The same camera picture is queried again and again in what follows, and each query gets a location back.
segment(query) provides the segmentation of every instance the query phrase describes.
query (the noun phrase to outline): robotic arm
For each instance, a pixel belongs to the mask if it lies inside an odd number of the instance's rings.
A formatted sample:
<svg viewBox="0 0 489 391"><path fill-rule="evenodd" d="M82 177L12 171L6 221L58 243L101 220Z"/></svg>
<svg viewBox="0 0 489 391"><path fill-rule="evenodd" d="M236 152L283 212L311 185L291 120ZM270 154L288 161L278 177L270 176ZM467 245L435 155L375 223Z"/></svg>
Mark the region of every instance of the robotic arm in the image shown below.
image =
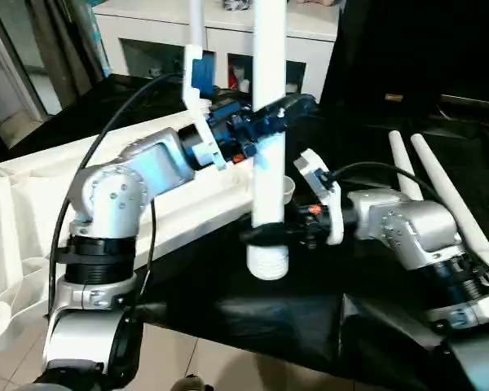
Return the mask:
<svg viewBox="0 0 489 391"><path fill-rule="evenodd" d="M469 254L450 211L392 189L371 189L349 193L353 210L348 218L334 218L340 187L324 162L307 150L295 165L332 215L328 243L340 243L346 221L355 224L356 239L391 248L416 281L426 322L443 338L442 355L455 371L453 386L489 390L488 270Z"/></svg>
<svg viewBox="0 0 489 391"><path fill-rule="evenodd" d="M284 132L315 108L309 95L285 97L258 112L233 100L214 105L207 123L225 160L254 156L258 139ZM143 325L134 257L139 219L158 195L210 164L197 132L164 129L126 147L108 163L80 171L68 198L76 210L58 280L37 383L71 390L121 389L138 370Z"/></svg>

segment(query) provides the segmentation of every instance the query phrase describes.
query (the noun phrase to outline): table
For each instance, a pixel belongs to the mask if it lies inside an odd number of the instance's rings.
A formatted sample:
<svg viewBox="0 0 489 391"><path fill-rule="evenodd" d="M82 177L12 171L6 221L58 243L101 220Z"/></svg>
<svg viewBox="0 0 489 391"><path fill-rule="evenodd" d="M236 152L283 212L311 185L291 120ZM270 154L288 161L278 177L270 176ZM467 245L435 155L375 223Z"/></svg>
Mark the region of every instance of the table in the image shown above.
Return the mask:
<svg viewBox="0 0 489 391"><path fill-rule="evenodd" d="M110 77L14 146L11 154L98 133L141 82ZM178 86L167 86L130 110L121 125L183 109L178 97ZM309 188L291 161L305 148L314 148L334 168L358 160L391 163L388 131L399 129L404 136L420 131L489 238L489 128L357 112L327 114L287 133L287 174L297 184L297 198L307 197ZM417 156L412 153L411 158L417 175L426 178ZM345 191L367 182L397 186L396 176L381 172L359 173L355 181L345 183ZM387 248L353 241L350 233L334 248L310 251L293 244L287 276L265 282L246 268L245 247L237 238L242 224L234 222L153 262L139 307L147 323L393 389L425 390L430 381L438 385L443 373L425 349L437 344L438 337L413 320L420 299Z"/></svg>
<svg viewBox="0 0 489 391"><path fill-rule="evenodd" d="M156 42L178 50L190 43L188 0L110 0L94 10L114 73L142 76L131 73L130 47L123 40ZM305 64L302 93L317 100L337 39L338 18L339 7L294 0L288 4L287 60ZM205 49L216 54L216 86L228 87L229 54L253 55L252 32L253 10L224 11L222 0L205 0ZM151 67L149 56L153 55L140 55L139 62L148 61Z"/></svg>

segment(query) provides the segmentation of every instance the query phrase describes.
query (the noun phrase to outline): curtain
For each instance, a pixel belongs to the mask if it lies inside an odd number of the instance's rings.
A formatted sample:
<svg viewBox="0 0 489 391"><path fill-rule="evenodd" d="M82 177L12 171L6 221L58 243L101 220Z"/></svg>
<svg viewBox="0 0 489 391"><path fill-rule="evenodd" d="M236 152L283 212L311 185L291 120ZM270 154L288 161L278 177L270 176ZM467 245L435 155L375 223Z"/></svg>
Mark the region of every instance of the curtain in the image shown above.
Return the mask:
<svg viewBox="0 0 489 391"><path fill-rule="evenodd" d="M25 0L38 49L62 108L104 78L89 20L69 0Z"/></svg>

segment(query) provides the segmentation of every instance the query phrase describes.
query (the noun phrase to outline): white pvc pipe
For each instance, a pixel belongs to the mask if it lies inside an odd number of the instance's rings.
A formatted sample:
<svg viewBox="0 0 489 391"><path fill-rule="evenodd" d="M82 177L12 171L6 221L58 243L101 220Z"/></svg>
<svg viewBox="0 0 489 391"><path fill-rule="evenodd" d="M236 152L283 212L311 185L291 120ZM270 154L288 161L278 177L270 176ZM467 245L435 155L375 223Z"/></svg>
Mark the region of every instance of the white pvc pipe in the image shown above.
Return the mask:
<svg viewBox="0 0 489 391"><path fill-rule="evenodd" d="M455 215L454 218L464 232L468 245L489 265L489 240L465 204L464 199L447 176L424 137L421 134L414 134L411 141L433 183L434 189Z"/></svg>
<svg viewBox="0 0 489 391"><path fill-rule="evenodd" d="M257 0L253 41L253 110L281 99L286 91L286 0ZM284 220L284 133L259 140L253 162L252 224ZM248 246L250 272L280 279L288 272L286 246Z"/></svg>
<svg viewBox="0 0 489 391"><path fill-rule="evenodd" d="M190 0L190 43L205 47L204 0Z"/></svg>
<svg viewBox="0 0 489 391"><path fill-rule="evenodd" d="M404 145L402 136L397 130L393 130L390 132L390 144L391 151L393 152L394 165L414 175L415 172L413 171L413 166L411 165L411 161L409 160L408 151L406 151L406 146ZM402 193L415 201L422 201L424 199L418 183L400 174L398 175L398 177L400 191Z"/></svg>

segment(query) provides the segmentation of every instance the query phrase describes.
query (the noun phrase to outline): shelf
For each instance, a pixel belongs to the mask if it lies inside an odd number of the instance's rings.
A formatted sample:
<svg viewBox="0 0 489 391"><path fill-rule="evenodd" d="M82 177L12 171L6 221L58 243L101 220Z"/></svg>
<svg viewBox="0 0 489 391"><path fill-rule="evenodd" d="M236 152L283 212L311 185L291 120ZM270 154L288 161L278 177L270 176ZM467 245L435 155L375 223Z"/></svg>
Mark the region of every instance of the shelf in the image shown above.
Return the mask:
<svg viewBox="0 0 489 391"><path fill-rule="evenodd" d="M181 73L183 46L121 39L129 75L159 77L164 73Z"/></svg>
<svg viewBox="0 0 489 391"><path fill-rule="evenodd" d="M96 15L189 24L188 0L110 0L95 7ZM320 4L288 4L288 37L335 42L339 7ZM225 11L222 0L205 0L205 27L253 31L253 9Z"/></svg>

